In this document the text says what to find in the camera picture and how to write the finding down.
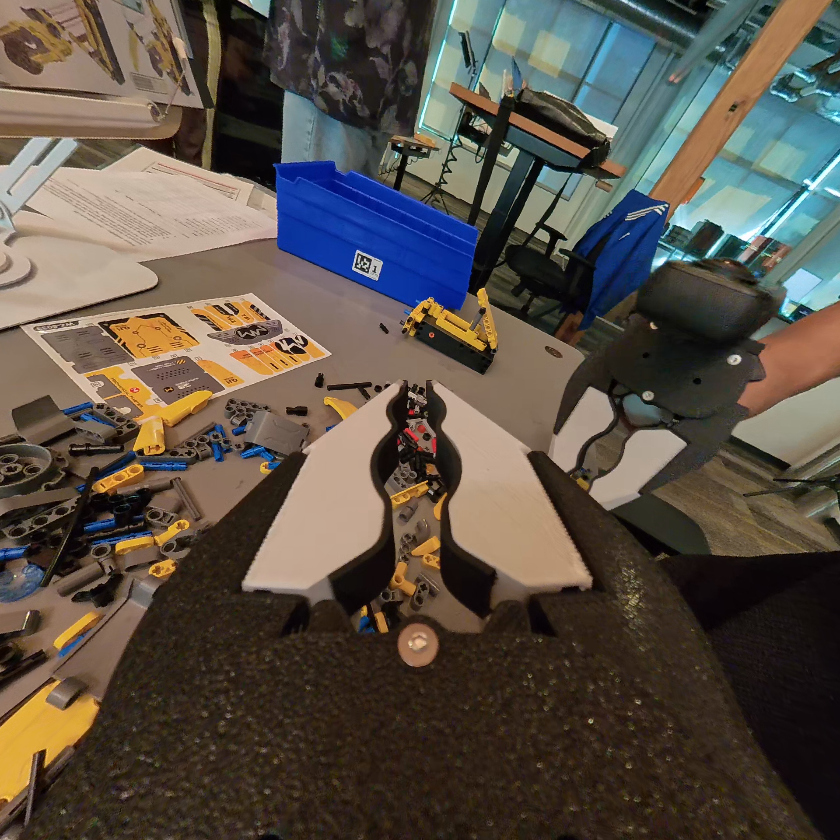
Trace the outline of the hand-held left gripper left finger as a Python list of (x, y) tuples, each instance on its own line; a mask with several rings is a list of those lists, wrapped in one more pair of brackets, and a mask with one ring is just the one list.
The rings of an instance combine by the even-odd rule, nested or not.
[(403, 428), (398, 380), (277, 469), (288, 488), (242, 580), (244, 592), (333, 600), (352, 614), (384, 590), (396, 562), (385, 484), (398, 465)]

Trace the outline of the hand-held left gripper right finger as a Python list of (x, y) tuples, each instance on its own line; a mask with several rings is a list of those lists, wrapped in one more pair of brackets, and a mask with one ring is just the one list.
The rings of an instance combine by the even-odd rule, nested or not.
[(550, 495), (559, 468), (441, 383), (427, 381), (426, 399), (446, 491), (439, 556), (448, 592), (488, 618), (503, 602), (590, 590), (592, 572)]

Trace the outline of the bookshelf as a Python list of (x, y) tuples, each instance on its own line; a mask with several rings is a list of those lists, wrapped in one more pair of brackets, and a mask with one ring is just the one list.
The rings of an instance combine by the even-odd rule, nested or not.
[(779, 239), (764, 235), (741, 238), (704, 219), (692, 229), (667, 226), (658, 241), (657, 257), (687, 261), (731, 259), (746, 266), (756, 277), (765, 277), (791, 251), (792, 247)]

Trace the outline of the blue jacket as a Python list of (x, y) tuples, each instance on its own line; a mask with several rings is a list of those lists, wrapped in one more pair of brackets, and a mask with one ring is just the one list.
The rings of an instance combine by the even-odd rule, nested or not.
[(629, 191), (574, 245), (573, 252), (595, 266), (580, 331), (588, 330), (649, 277), (669, 209), (667, 202)]

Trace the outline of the black office chair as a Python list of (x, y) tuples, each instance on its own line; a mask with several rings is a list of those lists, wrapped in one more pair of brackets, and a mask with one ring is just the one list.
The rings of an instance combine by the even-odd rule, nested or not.
[[(529, 246), (540, 229), (549, 234), (543, 252)], [(506, 312), (532, 322), (532, 304), (536, 298), (546, 298), (558, 305), (563, 317), (585, 313), (592, 297), (595, 262), (567, 248), (558, 248), (561, 240), (566, 241), (566, 237), (560, 231), (538, 223), (522, 244), (507, 247), (507, 266), (519, 278), (511, 294), (519, 297), (527, 293), (528, 299), (520, 309), (505, 308)]]

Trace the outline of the pile of toy brick pieces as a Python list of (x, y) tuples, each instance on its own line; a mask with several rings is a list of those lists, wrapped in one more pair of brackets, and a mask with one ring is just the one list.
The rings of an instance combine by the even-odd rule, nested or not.
[[(418, 430), (421, 421), (427, 416), (427, 393), (426, 389), (419, 385), (412, 385), (406, 396), (406, 419), (407, 425), (398, 435), (398, 443), (406, 452), (419, 452), (420, 444), (423, 442), (433, 442), (433, 435), (428, 430)], [(285, 458), (269, 458), (270, 453), (265, 448), (260, 448), (257, 445), (251, 445), (247, 451), (243, 450), (241, 455), (248, 457), (257, 456), (263, 457), (264, 460), (260, 464), (261, 475), (270, 475), (272, 471), (283, 472), (288, 466), (300, 467), (302, 464), (301, 451), (292, 453)], [(70, 634), (64, 642), (56, 643), (59, 647), (56, 649), (59, 653), (68, 654), (70, 649), (81, 638), (89, 635), (91, 629), (95, 627), (100, 621), (104, 619), (102, 610), (104, 606), (109, 605), (115, 598), (117, 590), (122, 584), (125, 577), (123, 572), (114, 570), (108, 565), (107, 561), (127, 558), (131, 560), (137, 555), (132, 562), (137, 561), (140, 565), (147, 565), (150, 567), (152, 583), (161, 583), (163, 576), (173, 572), (177, 565), (177, 557), (181, 557), (184, 553), (189, 553), (193, 542), (198, 540), (201, 536), (199, 533), (196, 536), (190, 528), (201, 517), (197, 509), (190, 507), (193, 503), (190, 501), (191, 497), (177, 496), (175, 499), (176, 512), (169, 512), (168, 508), (164, 509), (162, 503), (156, 508), (156, 512), (152, 510), (152, 497), (155, 494), (162, 494), (165, 491), (175, 492), (180, 494), (182, 490), (186, 493), (181, 485), (178, 484), (180, 479), (177, 476), (170, 476), (168, 479), (161, 479), (156, 484), (154, 480), (151, 484), (146, 480), (145, 475), (152, 467), (165, 467), (169, 469), (172, 467), (175, 471), (183, 471), (182, 468), (188, 467), (187, 463), (180, 461), (173, 461), (165, 464), (163, 461), (147, 464), (142, 464), (137, 457), (134, 460), (122, 465), (124, 468), (114, 470), (109, 474), (97, 474), (93, 477), (90, 487), (87, 485), (81, 486), (80, 490), (87, 492), (84, 496), (83, 492), (77, 493), (75, 496), (65, 500), (62, 498), (60, 503), (56, 502), (49, 511), (39, 513), (35, 519), (33, 529), (43, 531), (49, 536), (48, 532), (58, 528), (58, 520), (52, 524), (46, 523), (49, 519), (47, 514), (52, 513), (62, 515), (66, 514), (65, 519), (69, 524), (62, 524), (61, 538), (68, 537), (68, 545), (70, 555), (75, 556), (77, 550), (86, 556), (90, 555), (93, 558), (88, 565), (79, 568), (77, 571), (81, 575), (73, 579), (71, 574), (61, 578), (59, 582), (65, 584), (72, 584), (71, 589), (78, 590), (83, 585), (99, 580), (103, 575), (106, 580), (94, 586), (87, 595), (91, 595), (91, 604), (96, 608), (77, 624), (77, 628), (68, 631)], [(31, 654), (24, 656), (24, 651), (16, 645), (12, 640), (11, 631), (7, 633), (8, 637), (2, 639), (2, 686), (7, 682), (18, 679), (20, 675), (36, 669), (44, 664), (49, 658), (49, 652), (40, 649), (33, 651)]]

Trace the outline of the toy sticker sheet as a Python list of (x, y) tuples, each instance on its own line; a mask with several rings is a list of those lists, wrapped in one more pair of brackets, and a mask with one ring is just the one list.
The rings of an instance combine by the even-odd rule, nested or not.
[(23, 327), (94, 403), (135, 418), (195, 392), (228, 396), (330, 357), (253, 293)]

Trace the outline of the black tripod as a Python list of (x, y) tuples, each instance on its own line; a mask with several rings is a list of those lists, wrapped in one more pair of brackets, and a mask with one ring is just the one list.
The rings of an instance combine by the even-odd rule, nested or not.
[(462, 147), (459, 135), (456, 133), (449, 142), (444, 162), (442, 163), (441, 171), (436, 183), (430, 188), (423, 198), (421, 203), (432, 206), (439, 205), (444, 213), (450, 215), (448, 205), (446, 204), (446, 186), (448, 185), (448, 177), (453, 173), (453, 164), (456, 163), (456, 152)]

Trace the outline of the wooden standing desk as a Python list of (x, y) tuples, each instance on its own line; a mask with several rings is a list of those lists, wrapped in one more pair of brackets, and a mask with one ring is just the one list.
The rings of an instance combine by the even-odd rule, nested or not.
[(497, 261), (545, 166), (557, 172), (589, 175), (596, 180), (620, 179), (625, 175), (627, 168), (612, 160), (605, 160), (600, 166), (594, 166), (590, 161), (592, 153), (583, 145), (516, 113), (512, 109), (511, 98), (506, 98), (505, 103), (498, 103), (490, 98), (483, 98), (455, 82), (450, 85), (449, 91), (468, 110), (491, 126), (468, 224), (476, 223), (501, 144), (509, 142), (518, 151), (514, 165), (476, 243), (469, 278), (469, 293), (477, 293), (496, 268)]

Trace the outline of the blue plastic bin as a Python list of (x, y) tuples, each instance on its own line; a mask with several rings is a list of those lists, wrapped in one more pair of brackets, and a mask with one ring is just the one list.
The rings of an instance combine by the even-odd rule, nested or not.
[(477, 228), (332, 161), (275, 170), (280, 250), (410, 307), (463, 307)]

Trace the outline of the dark grey toy panel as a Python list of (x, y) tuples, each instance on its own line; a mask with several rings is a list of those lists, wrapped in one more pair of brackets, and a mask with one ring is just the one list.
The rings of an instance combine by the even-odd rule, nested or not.
[(10, 415), (17, 434), (32, 445), (47, 445), (76, 432), (74, 421), (58, 408), (50, 395), (15, 407)]

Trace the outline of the printed paper sheet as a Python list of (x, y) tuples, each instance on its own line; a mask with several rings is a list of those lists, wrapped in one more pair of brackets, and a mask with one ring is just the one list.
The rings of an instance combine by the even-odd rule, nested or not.
[(275, 219), (181, 175), (62, 167), (28, 206), (138, 262), (277, 237)]
[(102, 168), (104, 172), (146, 172), (177, 175), (203, 184), (237, 203), (247, 205), (254, 184), (236, 176), (216, 173), (202, 167), (178, 161), (170, 156), (138, 146), (115, 162)]

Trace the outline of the large yellow toy panel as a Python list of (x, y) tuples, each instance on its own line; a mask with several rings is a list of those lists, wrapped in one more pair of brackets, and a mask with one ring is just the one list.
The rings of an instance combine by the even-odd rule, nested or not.
[(83, 681), (48, 679), (1, 727), (2, 832), (22, 818), (32, 786), (34, 760), (41, 792), (87, 734), (101, 706)]

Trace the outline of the toy instruction booklet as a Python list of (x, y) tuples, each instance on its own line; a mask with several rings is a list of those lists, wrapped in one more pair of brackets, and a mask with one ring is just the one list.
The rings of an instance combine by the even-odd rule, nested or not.
[(2, 1), (1, 77), (15, 88), (202, 109), (179, 2)]

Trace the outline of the wooden post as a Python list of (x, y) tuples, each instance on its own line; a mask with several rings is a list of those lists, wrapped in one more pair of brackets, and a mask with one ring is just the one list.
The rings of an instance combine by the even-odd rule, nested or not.
[(649, 196), (668, 204), (667, 219), (696, 193), (701, 177), (749, 111), (830, 6), (781, 1), (665, 168)]

